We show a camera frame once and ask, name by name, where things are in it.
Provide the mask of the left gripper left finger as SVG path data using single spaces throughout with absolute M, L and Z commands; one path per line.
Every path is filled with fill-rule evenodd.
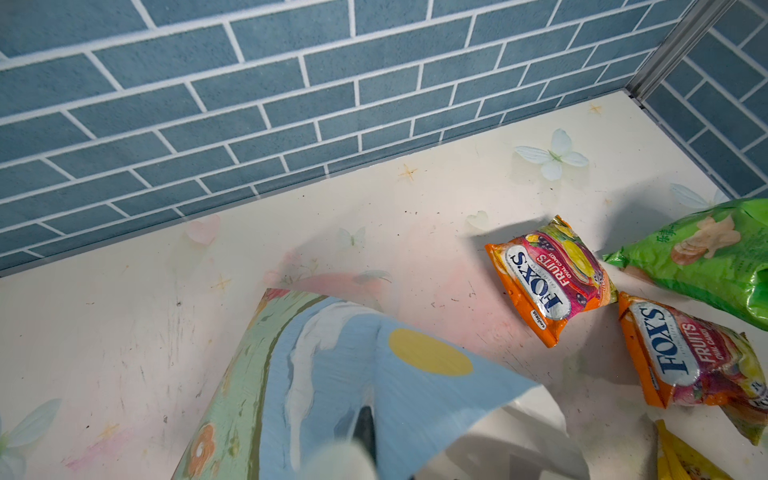
M 372 457 L 362 444 L 333 441 L 321 446 L 297 474 L 303 480 L 376 480 Z

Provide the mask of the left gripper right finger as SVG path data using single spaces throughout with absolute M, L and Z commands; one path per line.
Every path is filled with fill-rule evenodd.
M 353 429 L 353 438 L 362 446 L 371 461 L 375 462 L 377 460 L 376 434 L 374 414 L 371 406 L 364 405 L 360 409 Z

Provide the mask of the yellow snack packet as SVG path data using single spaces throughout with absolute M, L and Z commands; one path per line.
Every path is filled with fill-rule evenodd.
M 656 420 L 658 480 L 732 480 L 733 477 Z

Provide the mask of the orange snack packet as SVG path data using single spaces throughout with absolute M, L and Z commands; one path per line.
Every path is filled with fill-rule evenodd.
M 574 316 L 618 300 L 607 271 L 559 216 L 484 249 L 516 311 L 548 348 Z

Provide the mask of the multicolour snack packet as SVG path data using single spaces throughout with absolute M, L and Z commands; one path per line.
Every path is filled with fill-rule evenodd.
M 648 405 L 718 406 L 751 444 L 767 429 L 767 378 L 746 336 L 621 292 L 619 322 Z

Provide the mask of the colourful paper gift bag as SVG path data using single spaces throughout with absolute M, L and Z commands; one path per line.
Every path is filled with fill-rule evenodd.
M 298 479 L 373 409 L 377 479 L 586 479 L 542 385 L 363 305 L 267 290 L 175 470 Z

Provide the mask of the green snack packet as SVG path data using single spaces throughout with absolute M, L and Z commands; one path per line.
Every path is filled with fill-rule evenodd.
M 767 200 L 688 215 L 604 256 L 630 274 L 767 329 Z

